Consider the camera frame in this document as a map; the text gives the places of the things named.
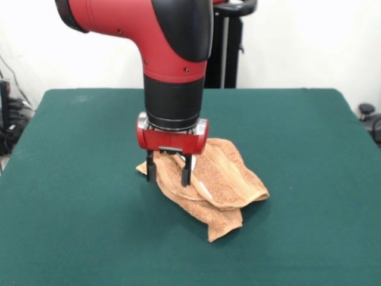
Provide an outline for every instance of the green table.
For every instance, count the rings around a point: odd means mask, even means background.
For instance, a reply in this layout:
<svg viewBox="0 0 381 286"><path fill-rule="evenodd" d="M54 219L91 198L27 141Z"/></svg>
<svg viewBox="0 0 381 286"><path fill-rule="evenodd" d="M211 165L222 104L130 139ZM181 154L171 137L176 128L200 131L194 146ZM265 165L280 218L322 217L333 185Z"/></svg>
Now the green table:
<svg viewBox="0 0 381 286"><path fill-rule="evenodd" d="M381 154L334 90L210 90L271 198L214 242L135 171L138 89L49 91L0 179L0 285L380 285Z"/></svg>

